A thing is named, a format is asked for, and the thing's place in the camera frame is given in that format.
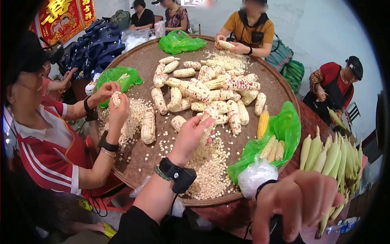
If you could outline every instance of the white plastic bag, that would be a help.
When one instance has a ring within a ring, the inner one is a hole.
[[[144,185],[149,181],[150,177],[151,176],[147,176],[139,187],[132,190],[129,197],[136,198]],[[172,215],[181,218],[183,217],[184,209],[186,209],[186,206],[183,203],[183,199],[178,196],[173,204]]]
[[[269,164],[267,159],[259,161],[260,154],[256,154],[255,162],[248,165],[238,175],[238,185],[241,193],[246,198],[252,198],[257,188],[268,180],[278,179],[278,168]]]

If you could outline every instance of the red poster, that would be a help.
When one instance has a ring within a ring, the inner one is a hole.
[[[78,0],[80,6],[81,20],[84,29],[88,28],[92,22],[96,21],[95,8],[93,0]]]
[[[82,31],[77,0],[48,0],[38,12],[39,31],[54,45],[58,40],[66,43]]]

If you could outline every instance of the black sleeve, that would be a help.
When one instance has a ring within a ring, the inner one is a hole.
[[[118,232],[109,244],[159,243],[160,226],[144,211],[132,206],[121,217]]]

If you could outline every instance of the black apron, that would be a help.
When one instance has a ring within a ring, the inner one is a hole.
[[[345,95],[343,95],[341,89],[337,84],[337,81],[339,80],[340,77],[340,71],[341,71],[341,66],[337,77],[329,84],[323,86],[324,91],[328,94],[324,102],[316,102],[317,95],[312,91],[309,91],[306,94],[305,98],[303,99],[303,102],[309,108],[311,108],[311,110],[316,112],[321,117],[321,119],[325,121],[327,125],[331,124],[330,115],[327,107],[329,107],[332,110],[341,109],[344,106],[345,101],[348,99],[349,95],[351,94],[353,88],[353,85],[351,84],[347,92],[345,93]]]

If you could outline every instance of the red shirt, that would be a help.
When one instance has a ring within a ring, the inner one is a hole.
[[[340,65],[336,64],[335,62],[330,62],[327,64],[324,64],[320,67],[321,73],[322,73],[322,82],[321,86],[324,87],[325,85],[331,83],[334,79],[336,79],[337,76],[339,76],[339,79],[337,80],[337,85],[339,86],[341,93],[345,95],[345,93],[348,91],[351,84],[345,84],[340,74]],[[352,87],[351,94],[346,98],[344,103],[344,108],[348,107],[349,103],[351,102],[351,99],[353,97],[353,91],[354,88]]]

